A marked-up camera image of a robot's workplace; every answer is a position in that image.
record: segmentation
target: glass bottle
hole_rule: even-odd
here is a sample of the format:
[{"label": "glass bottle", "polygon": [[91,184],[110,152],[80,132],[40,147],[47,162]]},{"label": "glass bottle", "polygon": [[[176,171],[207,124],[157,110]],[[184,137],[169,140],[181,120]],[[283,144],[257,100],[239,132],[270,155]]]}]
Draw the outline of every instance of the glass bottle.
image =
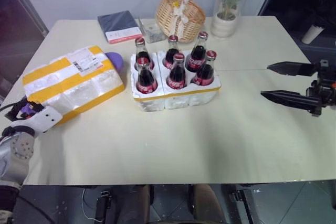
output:
[{"label": "glass bottle", "polygon": [[167,85],[172,89],[182,89],[185,87],[184,55],[177,53],[174,55],[173,67],[167,77]]},{"label": "glass bottle", "polygon": [[206,61],[198,69],[195,77],[191,80],[191,83],[194,83],[199,86],[207,86],[214,81],[214,61],[216,59],[216,52],[209,50],[206,52]]},{"label": "glass bottle", "polygon": [[186,68],[190,72],[196,72],[205,61],[206,41],[208,39],[208,33],[200,31],[198,34],[198,40],[186,62]]},{"label": "glass bottle", "polygon": [[141,93],[149,94],[154,92],[158,85],[155,77],[153,76],[150,68],[149,61],[146,57],[141,57],[137,61],[138,66],[138,81],[136,83],[136,88]]},{"label": "glass bottle", "polygon": [[[154,68],[154,62],[153,59],[150,57],[150,54],[148,53],[148,50],[145,45],[145,40],[144,38],[137,38],[135,39],[135,45],[137,47],[137,53],[136,53],[136,58],[135,62],[138,61],[139,58],[146,58],[149,61],[149,67],[152,70]],[[134,64],[135,69],[138,69],[137,63]]]},{"label": "glass bottle", "polygon": [[171,69],[174,63],[174,55],[179,52],[177,46],[179,43],[179,38],[176,35],[171,35],[169,36],[168,43],[169,48],[162,63],[166,68]]}]

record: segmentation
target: notebook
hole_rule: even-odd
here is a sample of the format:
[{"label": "notebook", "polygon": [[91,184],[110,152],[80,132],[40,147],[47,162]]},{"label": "notebook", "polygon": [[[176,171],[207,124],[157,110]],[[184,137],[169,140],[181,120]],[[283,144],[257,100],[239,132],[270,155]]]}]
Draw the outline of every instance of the notebook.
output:
[{"label": "notebook", "polygon": [[129,10],[98,16],[98,22],[106,40],[111,44],[142,37],[141,31]]}]

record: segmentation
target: foam packaging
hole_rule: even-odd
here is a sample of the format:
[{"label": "foam packaging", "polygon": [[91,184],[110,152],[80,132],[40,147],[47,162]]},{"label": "foam packaging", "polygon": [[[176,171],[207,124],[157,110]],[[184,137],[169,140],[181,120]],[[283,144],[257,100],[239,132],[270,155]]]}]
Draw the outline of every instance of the foam packaging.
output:
[{"label": "foam packaging", "polygon": [[[182,51],[185,59],[190,54],[189,51]],[[153,74],[158,82],[157,89],[153,93],[143,94],[136,89],[136,81],[138,79],[138,72],[134,67],[135,55],[131,57],[131,84],[134,99],[139,103],[143,111],[158,111],[166,109],[178,109],[187,106],[202,105],[210,102],[218,90],[221,88],[219,76],[214,71],[214,81],[207,86],[199,86],[190,83],[196,73],[185,69],[187,86],[182,89],[172,89],[167,83],[166,79],[170,70],[166,68],[162,61],[165,58],[165,51],[158,51],[152,53],[152,59],[155,63]]]}]

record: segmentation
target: package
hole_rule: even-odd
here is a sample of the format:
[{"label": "package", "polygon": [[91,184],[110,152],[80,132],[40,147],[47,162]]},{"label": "package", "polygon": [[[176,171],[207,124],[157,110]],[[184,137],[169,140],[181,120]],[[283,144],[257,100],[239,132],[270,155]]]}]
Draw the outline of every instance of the package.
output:
[{"label": "package", "polygon": [[122,92],[114,65],[98,46],[61,56],[23,77],[28,101],[50,105],[64,123]]},{"label": "package", "polygon": [[99,25],[111,43],[118,43],[142,36],[141,31],[129,10],[98,17]]},{"label": "package", "polygon": [[[183,51],[184,56],[190,54],[189,51]],[[198,86],[190,83],[195,73],[185,69],[187,86],[182,89],[172,89],[166,83],[166,78],[170,70],[166,68],[162,61],[165,58],[165,51],[152,53],[155,62],[153,74],[157,79],[158,87],[153,93],[143,94],[136,87],[138,72],[134,67],[135,55],[131,57],[131,85],[133,98],[138,102],[143,111],[158,111],[166,109],[179,109],[186,106],[202,105],[210,102],[221,88],[219,76],[214,71],[214,81],[207,86]]]}]

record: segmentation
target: cable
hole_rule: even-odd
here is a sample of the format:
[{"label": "cable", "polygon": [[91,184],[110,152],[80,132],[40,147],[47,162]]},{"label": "cable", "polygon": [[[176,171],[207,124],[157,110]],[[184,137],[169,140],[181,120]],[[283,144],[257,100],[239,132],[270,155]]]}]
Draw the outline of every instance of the cable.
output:
[{"label": "cable", "polygon": [[9,108],[9,107],[11,107],[11,106],[14,106],[16,103],[17,103],[17,102],[15,102],[15,103],[11,103],[11,104],[7,104],[7,105],[1,107],[1,108],[0,108],[0,112],[3,111],[3,110],[6,109],[6,108]]},{"label": "cable", "polygon": [[90,217],[88,217],[88,216],[86,215],[86,213],[85,213],[85,211],[84,211],[84,204],[83,204],[83,202],[84,202],[84,194],[85,194],[85,190],[86,190],[86,188],[83,189],[83,193],[82,193],[82,210],[83,210],[83,214],[84,214],[84,216],[85,216],[88,220],[94,220],[94,221],[96,221],[96,222],[103,222],[102,220],[97,220],[97,219],[95,219],[95,218],[90,218]]},{"label": "cable", "polygon": [[90,208],[91,210],[96,210],[95,207],[91,207],[91,206],[86,202],[85,198],[84,198],[83,202],[84,202],[84,204],[85,204],[88,208]]},{"label": "cable", "polygon": [[24,201],[26,204],[30,205],[31,207],[33,207],[36,211],[38,211],[41,215],[44,216],[44,218],[46,218],[50,223],[52,224],[56,224],[53,219],[51,219],[42,209],[40,209],[39,207],[35,206],[33,203],[31,203],[28,199],[18,195],[17,198],[19,198],[20,200]]}]

